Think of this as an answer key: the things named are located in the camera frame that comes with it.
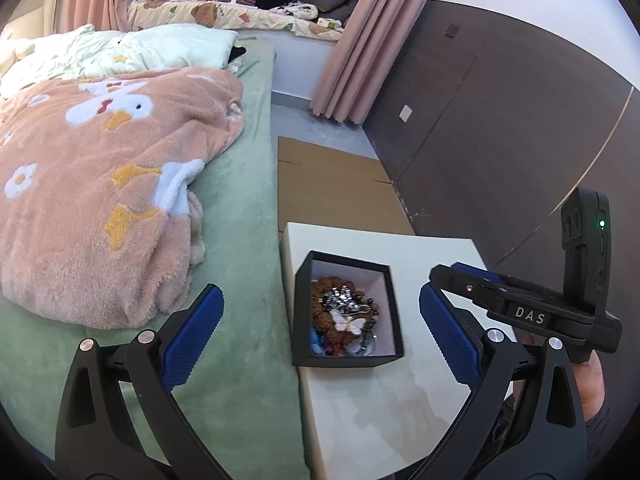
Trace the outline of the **person right hand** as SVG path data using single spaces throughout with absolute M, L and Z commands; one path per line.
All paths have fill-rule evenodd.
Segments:
M 584 419 L 588 425 L 604 426 L 611 418 L 610 408 L 606 403 L 604 373 L 597 352 L 590 353 L 589 360 L 573 363 L 575 377 Z

